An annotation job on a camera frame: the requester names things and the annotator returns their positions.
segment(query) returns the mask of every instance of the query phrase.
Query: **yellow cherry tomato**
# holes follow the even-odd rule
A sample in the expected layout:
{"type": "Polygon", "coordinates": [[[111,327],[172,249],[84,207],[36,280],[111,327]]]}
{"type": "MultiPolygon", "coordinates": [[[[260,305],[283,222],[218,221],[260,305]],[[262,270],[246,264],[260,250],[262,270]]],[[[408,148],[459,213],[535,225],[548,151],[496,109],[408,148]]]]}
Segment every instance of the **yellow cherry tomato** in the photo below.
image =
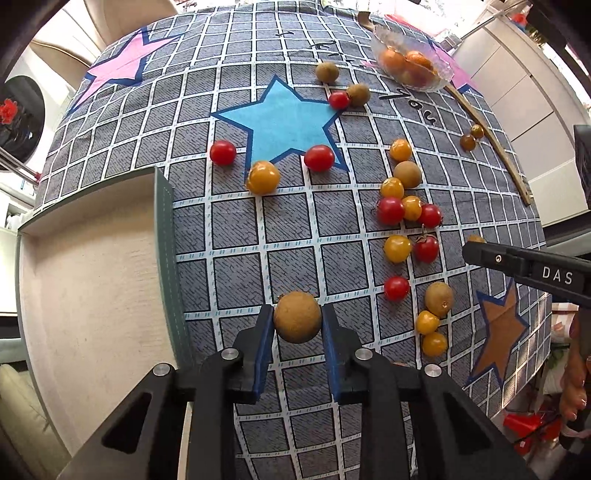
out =
{"type": "Polygon", "coordinates": [[[404,186],[397,178],[390,177],[382,182],[379,192],[382,197],[396,197],[402,200],[402,197],[404,197],[404,186]]]}
{"type": "Polygon", "coordinates": [[[423,211],[423,203],[419,197],[409,195],[402,199],[404,205],[404,219],[416,222],[423,211]]]}
{"type": "Polygon", "coordinates": [[[415,323],[415,328],[417,329],[418,333],[422,333],[426,335],[428,333],[433,333],[439,327],[439,319],[435,317],[428,310],[423,310],[417,316],[417,321],[415,323]]]}
{"type": "Polygon", "coordinates": [[[281,174],[275,165],[267,161],[258,161],[248,173],[246,188],[254,195],[265,195],[275,190],[280,180],[281,174]]]}
{"type": "Polygon", "coordinates": [[[410,143],[405,138],[399,138],[394,141],[390,147],[390,157],[392,160],[397,162],[410,160],[413,156],[413,149],[410,147],[410,143]]]}
{"type": "Polygon", "coordinates": [[[425,335],[423,338],[423,353],[427,356],[439,356],[447,350],[447,338],[439,332],[425,335]]]}
{"type": "Polygon", "coordinates": [[[402,235],[391,235],[384,243],[384,255],[393,263],[404,262],[412,249],[410,240],[402,235]]]}

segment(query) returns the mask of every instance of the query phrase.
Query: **glass bowl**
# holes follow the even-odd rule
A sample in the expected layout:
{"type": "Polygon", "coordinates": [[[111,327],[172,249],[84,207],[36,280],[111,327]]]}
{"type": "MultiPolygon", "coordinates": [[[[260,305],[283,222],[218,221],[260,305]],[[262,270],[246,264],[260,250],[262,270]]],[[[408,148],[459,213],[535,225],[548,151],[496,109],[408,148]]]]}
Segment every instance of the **glass bowl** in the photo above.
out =
{"type": "Polygon", "coordinates": [[[375,26],[371,50],[383,71],[412,90],[436,92],[453,77],[453,69],[429,43],[381,25],[375,26]]]}

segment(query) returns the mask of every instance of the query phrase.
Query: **metal screw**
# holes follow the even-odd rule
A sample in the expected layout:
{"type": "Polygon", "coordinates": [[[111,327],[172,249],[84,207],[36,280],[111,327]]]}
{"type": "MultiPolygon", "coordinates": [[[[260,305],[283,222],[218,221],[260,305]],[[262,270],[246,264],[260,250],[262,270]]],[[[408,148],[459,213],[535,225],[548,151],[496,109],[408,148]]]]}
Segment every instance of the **metal screw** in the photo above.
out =
{"type": "Polygon", "coordinates": [[[441,367],[435,364],[428,364],[427,366],[425,366],[425,373],[429,377],[438,377],[439,375],[441,375],[441,367]]]}
{"type": "Polygon", "coordinates": [[[170,372],[170,365],[169,364],[158,364],[152,369],[152,373],[156,375],[156,377],[163,377],[168,375],[170,372]]]}
{"type": "Polygon", "coordinates": [[[238,355],[240,355],[240,352],[235,348],[226,348],[225,350],[222,350],[222,358],[224,360],[234,360],[235,358],[238,358],[238,355]]]}
{"type": "Polygon", "coordinates": [[[355,356],[359,360],[369,360],[374,356],[374,353],[369,348],[358,348],[355,351],[355,356]]]}

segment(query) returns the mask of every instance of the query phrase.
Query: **wooden stick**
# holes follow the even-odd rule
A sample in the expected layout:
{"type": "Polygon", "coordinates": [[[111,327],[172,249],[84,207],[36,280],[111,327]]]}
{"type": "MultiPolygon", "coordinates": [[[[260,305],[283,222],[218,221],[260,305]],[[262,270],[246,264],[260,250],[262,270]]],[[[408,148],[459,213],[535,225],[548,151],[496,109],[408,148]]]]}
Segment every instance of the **wooden stick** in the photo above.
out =
{"type": "Polygon", "coordinates": [[[495,150],[496,154],[499,155],[499,157],[501,158],[501,160],[505,164],[505,167],[509,171],[509,175],[511,175],[511,178],[513,179],[513,182],[515,183],[515,186],[517,187],[519,195],[521,196],[521,200],[523,200],[523,203],[525,203],[526,205],[530,205],[531,204],[531,194],[527,190],[527,187],[525,186],[525,183],[524,183],[523,179],[521,178],[519,171],[517,170],[517,166],[513,163],[513,161],[511,159],[509,159],[509,157],[507,156],[507,154],[505,152],[505,149],[499,143],[495,134],[491,131],[490,128],[488,128],[486,122],[480,117],[480,115],[478,114],[476,109],[472,106],[472,104],[470,102],[468,102],[466,97],[464,97],[460,92],[458,92],[457,89],[453,85],[448,84],[445,87],[445,89],[453,95],[453,97],[457,100],[457,102],[460,104],[460,106],[468,113],[468,115],[470,115],[472,120],[474,120],[477,124],[479,124],[484,129],[484,134],[486,135],[488,140],[491,142],[492,148],[495,150]]]}

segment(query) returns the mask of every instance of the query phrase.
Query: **finger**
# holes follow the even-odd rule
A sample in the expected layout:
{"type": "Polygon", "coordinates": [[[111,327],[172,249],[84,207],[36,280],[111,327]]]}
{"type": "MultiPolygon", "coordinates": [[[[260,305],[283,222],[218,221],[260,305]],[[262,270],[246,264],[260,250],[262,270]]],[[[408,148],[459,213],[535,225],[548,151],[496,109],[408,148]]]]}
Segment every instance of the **finger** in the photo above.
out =
{"type": "Polygon", "coordinates": [[[562,392],[561,400],[576,410],[583,410],[587,406],[587,394],[584,388],[567,384],[562,392]]]}
{"type": "Polygon", "coordinates": [[[561,398],[560,399],[560,414],[562,418],[567,421],[575,421],[577,419],[577,409],[566,403],[566,401],[561,398]]]}
{"type": "Polygon", "coordinates": [[[579,312],[574,314],[572,323],[570,324],[569,337],[579,338],[579,312]]]}
{"type": "Polygon", "coordinates": [[[569,358],[564,368],[564,374],[569,383],[582,387],[585,383],[587,371],[583,359],[579,353],[579,340],[575,339],[571,342],[569,348],[569,358]]]}

